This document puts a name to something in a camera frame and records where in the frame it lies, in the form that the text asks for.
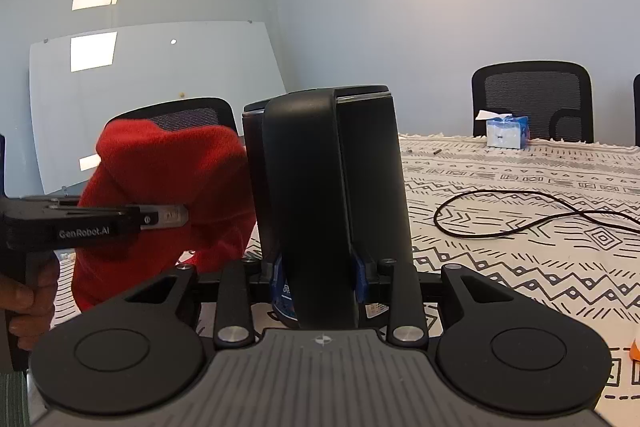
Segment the person's left hand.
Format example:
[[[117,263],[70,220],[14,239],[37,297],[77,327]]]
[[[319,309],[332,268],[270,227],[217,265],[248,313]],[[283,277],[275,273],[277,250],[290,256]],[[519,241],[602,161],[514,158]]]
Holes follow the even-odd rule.
[[[1,277],[1,309],[15,313],[9,321],[9,332],[17,339],[17,347],[32,351],[38,340],[50,329],[58,291],[60,262],[51,253],[38,273],[34,287]]]

